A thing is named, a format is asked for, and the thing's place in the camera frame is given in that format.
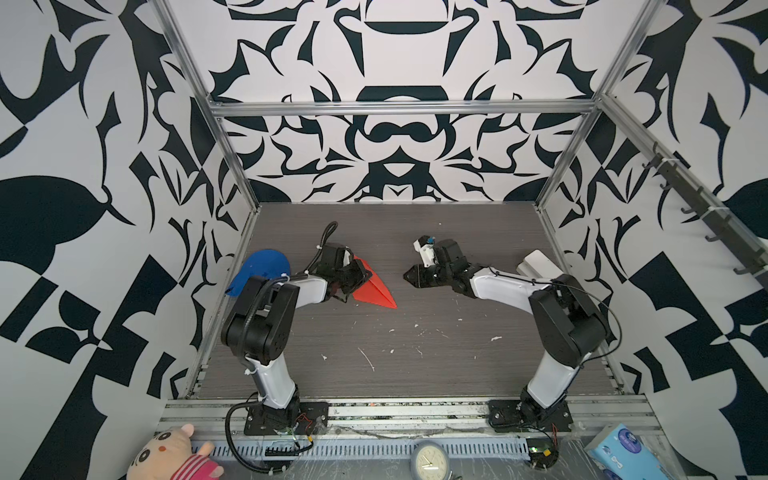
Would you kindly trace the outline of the red square paper sheet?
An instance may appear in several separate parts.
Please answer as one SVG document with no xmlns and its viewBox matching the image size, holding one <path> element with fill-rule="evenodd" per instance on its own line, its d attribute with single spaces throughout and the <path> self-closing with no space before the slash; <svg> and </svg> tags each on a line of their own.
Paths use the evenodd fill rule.
<svg viewBox="0 0 768 480">
<path fill-rule="evenodd" d="M 356 257 L 356 260 L 362 262 L 363 267 L 371 273 L 371 276 L 353 293 L 353 298 L 359 302 L 397 309 L 394 297 L 373 268 L 362 258 Z"/>
</svg>

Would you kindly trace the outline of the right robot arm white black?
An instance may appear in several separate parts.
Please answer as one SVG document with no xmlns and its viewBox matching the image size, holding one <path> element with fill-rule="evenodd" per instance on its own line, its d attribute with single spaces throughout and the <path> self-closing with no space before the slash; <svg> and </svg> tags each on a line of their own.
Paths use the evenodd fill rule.
<svg viewBox="0 0 768 480">
<path fill-rule="evenodd" d="M 403 278 L 420 289 L 449 286 L 473 299 L 495 301 L 532 315 L 544 354 L 521 401 L 536 410 L 562 402 L 582 365 L 607 340 L 610 323 L 572 276 L 524 277 L 473 263 L 459 244 L 423 235 L 413 242 L 420 262 Z"/>
</svg>

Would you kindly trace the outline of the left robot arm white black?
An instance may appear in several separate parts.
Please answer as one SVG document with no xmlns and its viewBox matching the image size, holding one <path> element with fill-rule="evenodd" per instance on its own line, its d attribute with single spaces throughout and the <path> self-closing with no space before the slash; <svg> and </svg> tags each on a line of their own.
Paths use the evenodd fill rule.
<svg viewBox="0 0 768 480">
<path fill-rule="evenodd" d="M 235 304 L 221 328 L 221 343 L 254 378 L 259 398 L 271 409 L 286 410 L 297 396 L 284 357 L 296 310 L 345 300 L 373 278 L 343 245 L 330 243 L 317 253 L 314 265 L 294 274 L 285 254 L 259 250 L 230 285 Z"/>
</svg>

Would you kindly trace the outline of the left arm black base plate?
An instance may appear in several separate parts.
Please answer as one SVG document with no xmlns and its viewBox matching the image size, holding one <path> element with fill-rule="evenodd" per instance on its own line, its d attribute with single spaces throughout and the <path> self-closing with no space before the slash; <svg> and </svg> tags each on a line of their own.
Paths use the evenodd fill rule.
<svg viewBox="0 0 768 480">
<path fill-rule="evenodd" d="M 293 400 L 285 409 L 258 404 L 248 408 L 244 434 L 265 436 L 291 431 L 310 435 L 326 426 L 330 404 Z"/>
</svg>

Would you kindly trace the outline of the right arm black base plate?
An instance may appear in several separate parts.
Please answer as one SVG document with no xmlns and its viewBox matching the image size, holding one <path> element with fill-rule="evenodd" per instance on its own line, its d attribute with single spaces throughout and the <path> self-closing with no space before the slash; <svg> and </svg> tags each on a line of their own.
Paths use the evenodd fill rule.
<svg viewBox="0 0 768 480">
<path fill-rule="evenodd" d="M 501 400 L 487 402 L 488 424 L 496 432 L 521 432 L 527 429 L 570 432 L 573 416 L 565 401 L 541 408 L 533 400 Z"/>
</svg>

